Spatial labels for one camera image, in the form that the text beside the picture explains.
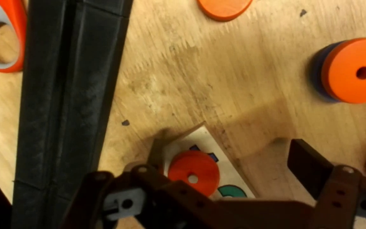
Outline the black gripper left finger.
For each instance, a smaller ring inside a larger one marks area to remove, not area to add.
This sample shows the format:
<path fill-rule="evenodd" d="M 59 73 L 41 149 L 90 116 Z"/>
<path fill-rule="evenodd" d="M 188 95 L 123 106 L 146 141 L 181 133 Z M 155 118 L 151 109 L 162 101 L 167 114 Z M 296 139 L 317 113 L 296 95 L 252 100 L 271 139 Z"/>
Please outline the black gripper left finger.
<path fill-rule="evenodd" d="M 148 165 L 138 165 L 114 177 L 109 172 L 87 174 L 59 229 L 114 229 L 119 219 L 133 217 L 144 229 L 153 229 L 153 193 L 166 179 Z"/>

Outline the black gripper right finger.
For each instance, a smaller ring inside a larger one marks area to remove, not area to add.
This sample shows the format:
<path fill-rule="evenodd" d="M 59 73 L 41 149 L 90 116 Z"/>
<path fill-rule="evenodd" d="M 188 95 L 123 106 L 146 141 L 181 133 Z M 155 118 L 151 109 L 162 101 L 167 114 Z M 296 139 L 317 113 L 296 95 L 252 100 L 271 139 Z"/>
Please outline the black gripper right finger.
<path fill-rule="evenodd" d="M 366 219 L 366 176 L 350 166 L 334 166 L 302 139 L 289 142 L 287 169 L 316 202 L 308 229 L 352 229 Z"/>

